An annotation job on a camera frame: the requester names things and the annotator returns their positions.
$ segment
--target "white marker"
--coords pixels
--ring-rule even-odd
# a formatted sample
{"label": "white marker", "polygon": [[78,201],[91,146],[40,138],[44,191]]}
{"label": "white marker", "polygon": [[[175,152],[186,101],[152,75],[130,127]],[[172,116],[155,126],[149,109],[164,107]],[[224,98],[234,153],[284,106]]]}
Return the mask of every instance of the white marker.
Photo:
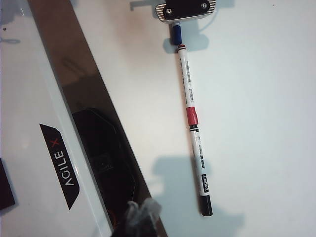
{"label": "white marker", "polygon": [[187,48],[184,44],[178,46],[178,55],[180,58],[184,94],[186,98],[186,110],[189,131],[192,142],[193,154],[196,163],[197,180],[199,184],[199,195],[201,200],[201,212],[203,216],[211,216],[213,215],[211,199],[209,195],[202,145],[198,132],[198,117],[194,106],[193,89],[191,84],[189,62],[187,58]]}

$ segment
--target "barcode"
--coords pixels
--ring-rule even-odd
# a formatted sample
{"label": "barcode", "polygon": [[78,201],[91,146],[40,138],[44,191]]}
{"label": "barcode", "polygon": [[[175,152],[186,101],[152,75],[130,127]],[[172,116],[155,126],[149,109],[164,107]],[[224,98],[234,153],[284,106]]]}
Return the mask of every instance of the barcode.
{"label": "barcode", "polygon": [[187,65],[187,73],[190,73],[190,70],[189,70],[189,63],[188,63],[187,60],[186,60],[186,65]]}
{"label": "barcode", "polygon": [[190,101],[191,101],[191,103],[193,103],[194,100],[193,100],[193,92],[192,92],[192,89],[189,89],[189,92],[190,92]]}
{"label": "barcode", "polygon": [[202,146],[200,144],[198,145],[198,149],[199,149],[199,154],[201,155],[201,159],[203,159]]}

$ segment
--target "white table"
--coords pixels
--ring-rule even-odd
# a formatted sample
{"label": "white table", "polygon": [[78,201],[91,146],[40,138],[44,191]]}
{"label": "white table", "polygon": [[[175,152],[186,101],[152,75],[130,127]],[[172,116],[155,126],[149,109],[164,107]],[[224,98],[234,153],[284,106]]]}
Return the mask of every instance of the white table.
{"label": "white table", "polygon": [[[1,8],[0,156],[15,205],[0,211],[0,236],[108,237],[111,223],[28,3],[2,0]],[[79,184],[71,207],[40,124],[56,128],[64,141],[60,152],[67,150]]]}
{"label": "white table", "polygon": [[316,2],[219,0],[182,25],[212,217],[198,212],[169,28],[131,5],[73,1],[169,236],[315,236]]}

